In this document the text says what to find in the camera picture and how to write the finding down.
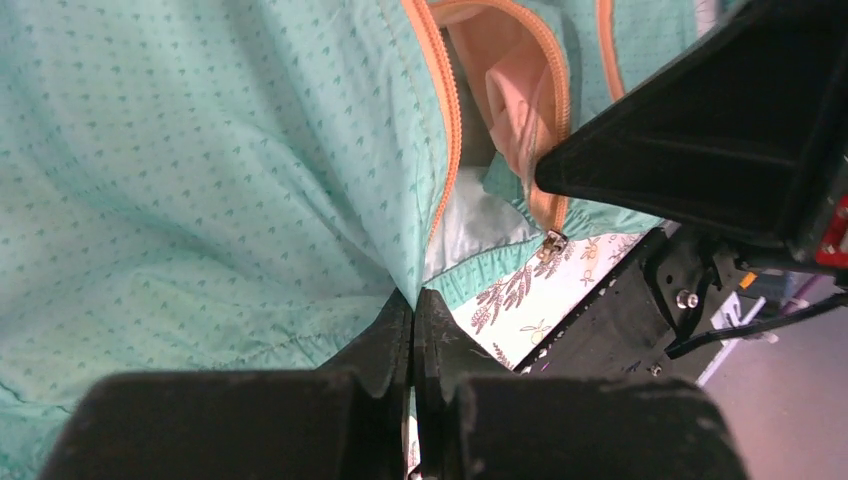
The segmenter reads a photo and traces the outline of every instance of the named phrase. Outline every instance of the screw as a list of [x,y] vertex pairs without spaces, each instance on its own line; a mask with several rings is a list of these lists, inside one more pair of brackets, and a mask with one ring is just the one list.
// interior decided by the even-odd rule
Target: screw
[[681,290],[677,293],[677,307],[683,310],[687,308],[695,308],[698,304],[701,303],[701,299],[698,298],[698,295],[690,292],[689,290]]

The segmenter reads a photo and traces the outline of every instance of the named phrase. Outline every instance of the pink lining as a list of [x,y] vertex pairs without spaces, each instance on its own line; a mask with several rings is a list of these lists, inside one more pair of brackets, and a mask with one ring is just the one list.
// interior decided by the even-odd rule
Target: pink lining
[[542,47],[497,8],[437,9],[435,18],[447,26],[495,147],[524,184],[530,213],[550,228],[555,196],[532,180],[535,161],[556,143],[553,76]]

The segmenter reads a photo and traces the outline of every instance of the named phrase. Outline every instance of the zipper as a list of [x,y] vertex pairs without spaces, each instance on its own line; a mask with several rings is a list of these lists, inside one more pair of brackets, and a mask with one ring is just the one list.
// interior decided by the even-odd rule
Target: zipper
[[436,93],[439,96],[442,118],[447,127],[448,173],[445,180],[445,191],[442,193],[439,206],[436,208],[436,215],[433,218],[430,235],[427,238],[429,245],[436,233],[436,227],[442,220],[445,208],[447,208],[448,198],[456,183],[459,158],[462,155],[462,114],[459,111],[459,92],[456,89],[456,79],[448,57],[448,50],[442,40],[439,26],[436,25],[436,20],[430,12],[430,5],[427,0],[401,0],[401,4],[418,36],[418,43],[424,50],[424,58],[433,76]]
[[542,241],[542,247],[536,252],[536,258],[542,265],[547,265],[554,257],[562,253],[567,245],[568,237],[556,230],[548,230]]
[[[430,71],[433,72],[434,76],[438,77],[435,79],[437,88],[445,93],[445,95],[440,96],[440,101],[442,102],[442,115],[445,117],[445,123],[448,126],[448,173],[445,191],[442,194],[442,199],[436,209],[436,216],[430,228],[429,244],[436,232],[436,227],[442,220],[448,198],[453,191],[454,183],[456,182],[456,173],[459,168],[459,158],[462,153],[462,124],[459,111],[459,94],[457,93],[456,81],[450,65],[450,59],[448,58],[447,48],[442,41],[439,27],[433,18],[432,12],[440,8],[456,7],[459,5],[478,5],[497,8],[517,20],[533,35],[542,48],[554,79],[557,143],[563,142],[571,129],[571,104],[568,100],[569,78],[565,58],[563,57],[559,42],[557,42],[556,37],[554,37],[548,26],[533,11],[514,3],[512,0],[443,0],[434,4],[428,4],[427,0],[402,1],[405,7],[407,5],[412,7],[412,9],[407,8],[407,13],[414,13],[418,17],[418,19],[413,19],[413,27],[420,27],[426,36],[426,40],[429,41],[430,48],[432,49],[432,61],[428,59],[428,66],[431,67]],[[565,224],[567,206],[567,198],[557,197],[555,209],[555,218],[557,220],[554,228],[561,230]]]
[[615,35],[613,35],[613,10],[615,0],[597,0],[595,17],[598,21],[598,43],[601,47],[601,62],[604,66],[604,76],[613,102],[624,96],[624,82],[618,69],[618,56],[615,51]]

